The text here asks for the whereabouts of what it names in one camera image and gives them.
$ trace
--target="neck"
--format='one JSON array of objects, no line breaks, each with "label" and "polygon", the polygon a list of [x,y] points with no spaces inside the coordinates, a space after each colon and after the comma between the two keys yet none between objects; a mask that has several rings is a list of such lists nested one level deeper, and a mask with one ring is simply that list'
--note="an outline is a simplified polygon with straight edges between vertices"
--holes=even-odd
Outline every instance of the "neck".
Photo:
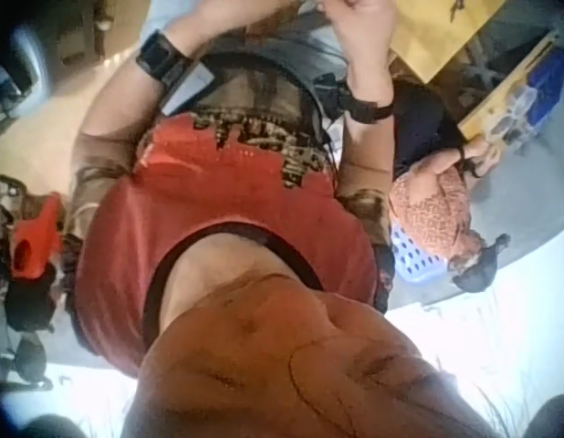
[{"label": "neck", "polygon": [[177,260],[164,288],[160,331],[199,301],[240,278],[282,275],[298,279],[269,249],[237,235],[210,235]]}]

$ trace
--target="black watch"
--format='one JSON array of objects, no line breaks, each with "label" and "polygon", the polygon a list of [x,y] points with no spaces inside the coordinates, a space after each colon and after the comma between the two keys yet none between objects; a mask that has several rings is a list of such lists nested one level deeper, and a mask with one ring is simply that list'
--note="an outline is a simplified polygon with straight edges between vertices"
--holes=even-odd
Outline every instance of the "black watch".
[{"label": "black watch", "polygon": [[375,102],[355,99],[345,82],[340,82],[338,88],[339,106],[342,110],[348,111],[351,117],[359,123],[372,125],[393,115],[393,102],[387,107],[378,107]]},{"label": "black watch", "polygon": [[193,64],[160,31],[148,37],[136,58],[136,63],[167,89],[171,89]]}]

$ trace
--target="red t-shirt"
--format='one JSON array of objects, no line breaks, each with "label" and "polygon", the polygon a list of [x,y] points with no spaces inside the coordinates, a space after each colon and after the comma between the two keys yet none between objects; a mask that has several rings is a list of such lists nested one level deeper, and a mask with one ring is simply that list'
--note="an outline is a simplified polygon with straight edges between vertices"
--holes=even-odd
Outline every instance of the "red t-shirt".
[{"label": "red t-shirt", "polygon": [[181,115],[164,121],[131,176],[100,205],[79,260],[75,311],[92,349],[136,376],[158,335],[173,264],[206,235],[240,234],[280,256],[309,287],[371,304],[377,268],[360,222],[334,198],[328,172],[300,187],[280,177],[285,157]]}]

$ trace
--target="table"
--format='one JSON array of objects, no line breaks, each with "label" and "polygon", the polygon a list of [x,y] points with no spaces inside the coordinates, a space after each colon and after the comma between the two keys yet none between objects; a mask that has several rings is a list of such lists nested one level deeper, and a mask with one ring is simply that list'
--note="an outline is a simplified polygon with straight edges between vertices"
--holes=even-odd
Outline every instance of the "table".
[{"label": "table", "polygon": [[395,0],[400,12],[392,50],[423,82],[434,76],[497,12],[505,0],[465,0],[450,22],[454,0]]}]

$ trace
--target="red tool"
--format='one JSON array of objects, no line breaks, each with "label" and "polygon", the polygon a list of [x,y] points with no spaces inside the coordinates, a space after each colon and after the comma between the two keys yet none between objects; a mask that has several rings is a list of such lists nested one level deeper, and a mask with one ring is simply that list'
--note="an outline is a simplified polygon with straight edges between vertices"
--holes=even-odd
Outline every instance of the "red tool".
[{"label": "red tool", "polygon": [[12,277],[37,279],[45,272],[49,258],[60,250],[57,215],[61,197],[52,193],[37,219],[19,221],[12,241]]}]

